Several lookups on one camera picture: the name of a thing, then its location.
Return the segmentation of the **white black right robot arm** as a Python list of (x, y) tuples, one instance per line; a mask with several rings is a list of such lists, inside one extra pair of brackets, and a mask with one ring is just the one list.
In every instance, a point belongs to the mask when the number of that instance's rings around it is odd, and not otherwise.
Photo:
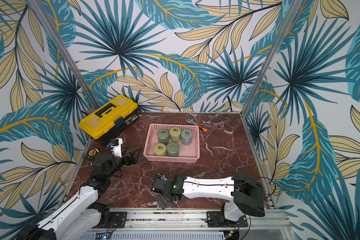
[(158, 205), (164, 210), (183, 199), (211, 198), (227, 202), (222, 205), (223, 219), (238, 222), (240, 217), (264, 217), (263, 186), (243, 172), (221, 179), (175, 177), (168, 180), (158, 173), (151, 191), (157, 194)]

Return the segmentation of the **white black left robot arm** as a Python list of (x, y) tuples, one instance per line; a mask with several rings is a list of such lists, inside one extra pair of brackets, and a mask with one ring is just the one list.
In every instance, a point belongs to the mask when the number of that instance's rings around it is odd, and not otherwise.
[(141, 149), (130, 153), (124, 148), (121, 156), (109, 153), (96, 154), (90, 177), (78, 192), (45, 219), (26, 225), (16, 236), (17, 240), (77, 240), (91, 228), (115, 223), (110, 208), (97, 200), (107, 191), (111, 178), (123, 166), (135, 165)]

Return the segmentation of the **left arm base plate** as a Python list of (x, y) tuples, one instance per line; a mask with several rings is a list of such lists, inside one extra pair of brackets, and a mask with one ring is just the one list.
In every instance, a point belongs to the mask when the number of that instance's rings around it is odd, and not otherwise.
[(106, 221), (104, 224), (101, 224), (102, 228), (113, 228), (123, 229), (125, 227), (127, 219), (127, 212), (109, 212), (106, 214)]

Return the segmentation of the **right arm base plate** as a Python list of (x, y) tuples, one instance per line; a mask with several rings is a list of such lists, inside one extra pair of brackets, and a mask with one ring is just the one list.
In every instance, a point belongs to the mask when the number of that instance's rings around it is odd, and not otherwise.
[(241, 217), (237, 222), (225, 219), (221, 211), (208, 211), (206, 212), (206, 215), (206, 223), (208, 224), (209, 228), (245, 228), (248, 226), (248, 221), (245, 215)]

